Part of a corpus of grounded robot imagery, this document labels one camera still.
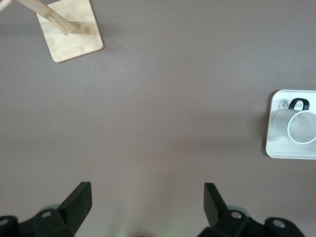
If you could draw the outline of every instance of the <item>wooden mug tree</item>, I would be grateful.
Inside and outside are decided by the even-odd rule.
[[[2,0],[0,12],[14,0]],[[61,63],[103,48],[90,0],[16,0],[37,13],[50,54]]]

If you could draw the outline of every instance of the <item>white mug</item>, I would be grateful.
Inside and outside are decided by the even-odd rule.
[[[303,102],[301,111],[294,110],[298,101]],[[308,110],[309,105],[306,99],[292,100],[288,109],[281,110],[274,116],[272,120],[274,131],[297,144],[308,144],[316,140],[316,114]]]

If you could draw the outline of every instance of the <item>square wooden base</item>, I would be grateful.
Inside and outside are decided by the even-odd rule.
[[[53,60],[61,63],[103,48],[90,0],[61,0],[48,5],[79,29],[65,36],[53,23],[38,15]]]

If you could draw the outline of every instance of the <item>tray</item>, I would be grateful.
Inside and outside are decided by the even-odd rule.
[[[295,98],[307,99],[310,103],[310,111],[316,112],[316,91],[312,90],[280,90],[274,94],[271,100],[269,115],[266,152],[272,158],[288,159],[316,159],[316,141],[309,144],[296,144],[288,138],[279,136],[272,128],[274,115],[283,109],[288,109],[290,102]],[[298,102],[294,109],[302,108]]]

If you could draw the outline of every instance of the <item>black mug handle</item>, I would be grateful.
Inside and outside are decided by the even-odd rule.
[[[310,108],[310,103],[308,102],[308,100],[302,99],[302,98],[295,98],[294,100],[292,100],[288,108],[290,110],[294,110],[296,103],[299,101],[303,102],[303,109],[302,110],[308,110]]]

